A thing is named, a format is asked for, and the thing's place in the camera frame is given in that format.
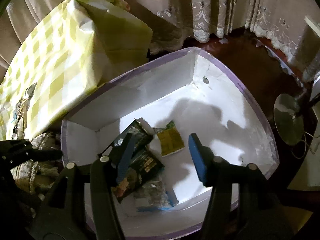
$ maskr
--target white box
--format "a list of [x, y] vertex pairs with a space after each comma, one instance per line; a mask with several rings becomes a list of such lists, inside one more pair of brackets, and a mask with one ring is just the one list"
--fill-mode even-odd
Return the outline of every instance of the white box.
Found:
[[[182, 49], [129, 71], [73, 109], [61, 128], [65, 163], [92, 163], [134, 118], [141, 117], [152, 127], [174, 120], [186, 147], [161, 158], [159, 142], [150, 144], [179, 204], [163, 212], [136, 212], [131, 195], [121, 204], [115, 200], [127, 238], [175, 239], [201, 228], [211, 188], [198, 180], [188, 150], [190, 133], [232, 164], [257, 164], [266, 178], [278, 167], [274, 137], [259, 105], [230, 69], [199, 48]], [[232, 209], [237, 194], [234, 185]], [[85, 195], [90, 224], [89, 185]]]

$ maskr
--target wrapped package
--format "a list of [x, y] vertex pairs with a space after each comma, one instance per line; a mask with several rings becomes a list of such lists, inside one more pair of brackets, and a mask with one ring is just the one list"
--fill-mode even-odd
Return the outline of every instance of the wrapped package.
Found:
[[154, 128], [157, 130], [157, 136], [161, 143], [161, 156], [165, 157], [184, 149], [184, 143], [174, 122], [171, 121], [164, 129]]
[[[30, 141], [33, 148], [39, 150], [60, 150], [59, 133], [43, 133]], [[11, 169], [19, 188], [31, 194], [45, 194], [53, 185], [63, 168], [62, 160], [35, 162], [28, 160]]]
[[141, 123], [135, 119], [122, 133], [119, 134], [119, 136], [117, 136], [116, 139], [114, 139], [111, 145], [113, 147], [121, 145], [128, 133], [132, 133], [134, 135], [133, 154], [141, 148], [144, 148], [153, 139], [153, 136], [148, 134], [141, 126]]
[[140, 150], [130, 161], [125, 178], [111, 190], [119, 203], [163, 170], [163, 164], [147, 149]]
[[162, 174], [147, 181], [133, 196], [138, 211], [167, 210], [179, 203], [173, 189], [166, 189]]
[[16, 104], [16, 108], [13, 112], [13, 122], [15, 123], [12, 131], [11, 139], [23, 139], [24, 130], [27, 126], [27, 111], [29, 109], [30, 100], [33, 96], [37, 83], [32, 84], [26, 89], [25, 94], [20, 98], [19, 102]]
[[36, 83], [24, 137], [33, 139], [104, 83], [147, 62], [152, 30], [123, 0], [64, 0], [25, 39], [0, 86], [0, 140]]

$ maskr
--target yellow checkered wrapping paper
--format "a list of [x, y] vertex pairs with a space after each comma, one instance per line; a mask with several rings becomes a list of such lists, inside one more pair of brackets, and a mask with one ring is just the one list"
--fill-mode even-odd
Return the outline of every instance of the yellow checkered wrapping paper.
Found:
[[13, 111], [37, 82], [27, 113], [32, 139], [105, 82], [146, 63], [152, 30], [123, 0], [65, 0], [31, 32], [0, 85], [0, 140]]

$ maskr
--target metal screw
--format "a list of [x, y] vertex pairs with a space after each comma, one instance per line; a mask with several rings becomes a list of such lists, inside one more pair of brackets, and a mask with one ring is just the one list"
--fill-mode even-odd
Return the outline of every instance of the metal screw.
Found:
[[75, 166], [74, 163], [68, 163], [67, 164], [67, 169], [73, 169], [74, 166]]
[[213, 158], [213, 161], [214, 161], [215, 163], [222, 163], [223, 158], [220, 157], [220, 156], [215, 156], [215, 157]]
[[209, 84], [209, 79], [207, 79], [206, 77], [203, 77], [202, 81], [203, 81], [205, 84]]
[[106, 163], [106, 162], [109, 161], [109, 157], [108, 157], [108, 156], [102, 156], [102, 157], [100, 158], [100, 161], [101, 161], [102, 163]]
[[250, 170], [255, 171], [257, 169], [257, 165], [255, 165], [254, 163], [249, 163], [248, 167]]

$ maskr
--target snack package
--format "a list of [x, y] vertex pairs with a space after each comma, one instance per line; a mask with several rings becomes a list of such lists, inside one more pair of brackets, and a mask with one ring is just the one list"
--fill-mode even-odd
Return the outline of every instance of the snack package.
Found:
[[176, 153], [184, 148], [183, 140], [173, 121], [169, 122], [164, 129], [157, 132], [157, 136], [161, 143], [162, 157]]
[[26, 89], [23, 97], [20, 98], [16, 104], [16, 108], [13, 112], [14, 127], [12, 131], [11, 140], [19, 140], [24, 138], [24, 130], [27, 127], [27, 111], [29, 109], [30, 100], [33, 97], [37, 83], [32, 84]]
[[153, 139], [153, 135], [148, 134], [142, 128], [140, 122], [135, 119], [122, 133], [118, 135], [116, 139], [114, 139], [114, 141], [111, 143], [112, 147], [121, 145], [127, 133], [132, 133], [135, 137], [135, 147], [133, 150], [133, 155], [140, 149], [144, 148]]
[[146, 182], [133, 196], [138, 211], [167, 210], [179, 203], [173, 189], [166, 190], [161, 174]]
[[149, 150], [142, 149], [131, 159], [125, 178], [117, 187], [112, 187], [111, 191], [121, 203], [123, 198], [154, 178], [163, 167], [163, 164]]

